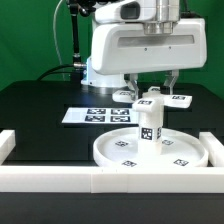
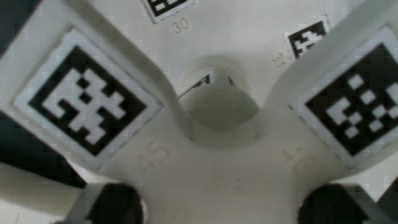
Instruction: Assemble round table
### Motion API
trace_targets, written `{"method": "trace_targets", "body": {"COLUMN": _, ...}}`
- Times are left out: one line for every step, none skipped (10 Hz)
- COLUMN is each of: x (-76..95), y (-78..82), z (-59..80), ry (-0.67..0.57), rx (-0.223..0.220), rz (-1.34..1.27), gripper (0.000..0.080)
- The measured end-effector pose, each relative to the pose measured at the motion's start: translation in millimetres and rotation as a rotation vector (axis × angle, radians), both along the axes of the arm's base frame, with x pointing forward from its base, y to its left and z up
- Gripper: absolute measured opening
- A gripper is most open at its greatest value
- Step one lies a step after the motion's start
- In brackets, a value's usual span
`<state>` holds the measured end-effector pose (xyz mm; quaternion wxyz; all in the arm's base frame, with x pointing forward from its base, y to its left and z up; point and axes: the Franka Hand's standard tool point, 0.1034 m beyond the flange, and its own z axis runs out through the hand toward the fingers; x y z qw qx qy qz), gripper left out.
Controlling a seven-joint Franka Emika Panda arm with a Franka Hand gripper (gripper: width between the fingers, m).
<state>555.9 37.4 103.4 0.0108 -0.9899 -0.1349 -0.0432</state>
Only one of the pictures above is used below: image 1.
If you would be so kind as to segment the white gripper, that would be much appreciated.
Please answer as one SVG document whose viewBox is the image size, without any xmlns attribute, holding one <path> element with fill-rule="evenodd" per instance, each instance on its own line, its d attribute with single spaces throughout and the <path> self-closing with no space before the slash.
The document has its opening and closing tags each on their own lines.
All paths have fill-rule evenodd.
<svg viewBox="0 0 224 224">
<path fill-rule="evenodd" d="M 140 23 L 101 25 L 93 33 L 92 68 L 103 75 L 126 74 L 133 101 L 138 99 L 137 73 L 170 70 L 164 86 L 172 95 L 178 69 L 202 67 L 206 59 L 203 19 L 182 19 L 171 34 L 146 35 Z"/>
</svg>

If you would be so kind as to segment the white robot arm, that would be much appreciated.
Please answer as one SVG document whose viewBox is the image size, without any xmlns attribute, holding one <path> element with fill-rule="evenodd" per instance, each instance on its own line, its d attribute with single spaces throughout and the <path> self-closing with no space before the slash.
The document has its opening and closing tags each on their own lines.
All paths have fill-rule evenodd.
<svg viewBox="0 0 224 224">
<path fill-rule="evenodd" d="M 207 59 L 205 20 L 180 11 L 180 0 L 80 0 L 93 16 L 91 55 L 82 85 L 101 94 L 128 88 L 138 97 L 140 73 L 165 71 L 175 85 L 182 69 Z"/>
</svg>

